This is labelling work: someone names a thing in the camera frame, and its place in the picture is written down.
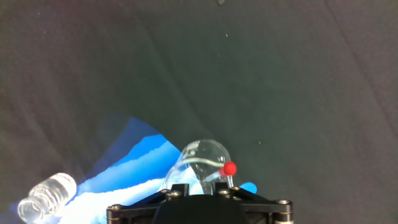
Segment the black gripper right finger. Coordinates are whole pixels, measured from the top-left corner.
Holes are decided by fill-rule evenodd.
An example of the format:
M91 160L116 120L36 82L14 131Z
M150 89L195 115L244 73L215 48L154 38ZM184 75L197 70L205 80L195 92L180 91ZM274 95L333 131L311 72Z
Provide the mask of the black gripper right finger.
M287 199L269 200L225 182L214 184L214 196L225 198L243 213L249 223L293 224L293 203Z

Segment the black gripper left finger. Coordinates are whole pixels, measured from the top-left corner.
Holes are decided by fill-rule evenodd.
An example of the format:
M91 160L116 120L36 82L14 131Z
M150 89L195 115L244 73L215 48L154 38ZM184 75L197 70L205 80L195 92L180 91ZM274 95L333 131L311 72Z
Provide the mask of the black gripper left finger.
M135 218L154 217L157 209L166 201L189 196L188 184L173 184L132 205L114 204L106 209L107 224L133 224Z

